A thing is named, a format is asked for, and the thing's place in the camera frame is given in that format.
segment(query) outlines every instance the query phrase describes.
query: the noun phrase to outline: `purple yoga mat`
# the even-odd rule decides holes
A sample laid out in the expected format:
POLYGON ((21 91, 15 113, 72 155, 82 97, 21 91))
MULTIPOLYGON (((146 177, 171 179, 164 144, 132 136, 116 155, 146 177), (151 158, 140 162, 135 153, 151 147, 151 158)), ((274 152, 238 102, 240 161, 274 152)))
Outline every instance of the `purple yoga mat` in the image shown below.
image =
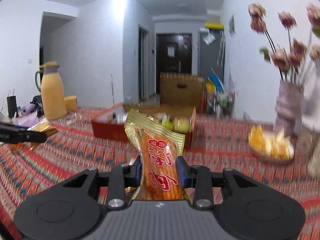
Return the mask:
POLYGON ((30 104, 28 106, 25 106, 24 108, 22 108, 21 113, 23 116, 26 116, 28 114, 31 114, 32 112, 35 111, 36 109, 36 104, 30 104))

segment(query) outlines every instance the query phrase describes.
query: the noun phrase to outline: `gray ribbed panel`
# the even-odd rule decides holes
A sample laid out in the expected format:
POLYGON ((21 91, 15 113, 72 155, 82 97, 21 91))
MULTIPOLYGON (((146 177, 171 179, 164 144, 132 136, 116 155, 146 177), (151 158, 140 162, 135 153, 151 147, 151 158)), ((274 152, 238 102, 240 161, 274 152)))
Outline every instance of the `gray ribbed panel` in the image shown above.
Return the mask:
POLYGON ((187 201, 133 201, 123 211, 110 212, 85 240, 235 240, 210 212, 190 208, 187 201))

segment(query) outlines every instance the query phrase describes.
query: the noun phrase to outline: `bowl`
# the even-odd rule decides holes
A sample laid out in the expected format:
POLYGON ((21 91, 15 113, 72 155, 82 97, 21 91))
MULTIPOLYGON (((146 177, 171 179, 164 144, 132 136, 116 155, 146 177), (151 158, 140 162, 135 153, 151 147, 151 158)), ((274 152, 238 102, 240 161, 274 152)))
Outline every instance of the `bowl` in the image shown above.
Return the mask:
MULTIPOLYGON (((271 137, 275 134, 268 131, 263 131, 263 134, 265 137, 271 137)), ((249 137, 248 137, 248 144, 252 150, 252 154, 255 155, 260 161, 262 162, 269 162, 269 163, 276 163, 276 164, 288 164, 293 161, 294 158, 294 147, 292 143, 289 143, 288 148, 290 152, 290 158, 289 159, 283 159, 283 158, 274 158, 272 156, 268 156, 263 152, 256 151, 254 148, 251 147, 249 143, 249 137)))

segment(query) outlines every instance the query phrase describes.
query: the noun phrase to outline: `red box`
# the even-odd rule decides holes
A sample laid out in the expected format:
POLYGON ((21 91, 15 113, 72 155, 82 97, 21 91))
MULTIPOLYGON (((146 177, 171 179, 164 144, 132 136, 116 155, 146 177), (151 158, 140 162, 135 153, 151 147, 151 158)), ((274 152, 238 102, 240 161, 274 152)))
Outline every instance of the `red box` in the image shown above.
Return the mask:
POLYGON ((111 124, 110 120, 112 119, 113 113, 123 114, 129 112, 130 109, 139 110, 142 114, 156 114, 156 113, 166 113, 170 115, 173 119, 175 117, 187 117, 192 118, 191 122, 191 132, 185 134, 185 144, 184 149, 189 150, 191 147, 191 140, 193 129, 196 120, 196 108, 192 106, 168 106, 168 105, 124 105, 117 104, 103 113, 100 113, 94 116, 91 120, 93 134, 95 137, 128 142, 128 137, 124 131, 123 124, 111 124))

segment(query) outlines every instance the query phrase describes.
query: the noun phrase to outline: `sausage snack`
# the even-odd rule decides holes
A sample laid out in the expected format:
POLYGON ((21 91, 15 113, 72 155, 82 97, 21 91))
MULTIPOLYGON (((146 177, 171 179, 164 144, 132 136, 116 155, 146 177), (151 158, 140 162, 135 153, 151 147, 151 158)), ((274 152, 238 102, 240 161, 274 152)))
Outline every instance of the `sausage snack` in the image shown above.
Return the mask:
POLYGON ((167 130, 131 109, 124 124, 129 141, 142 161, 140 188, 133 199, 188 199, 177 175, 176 158, 182 155, 185 136, 167 130))

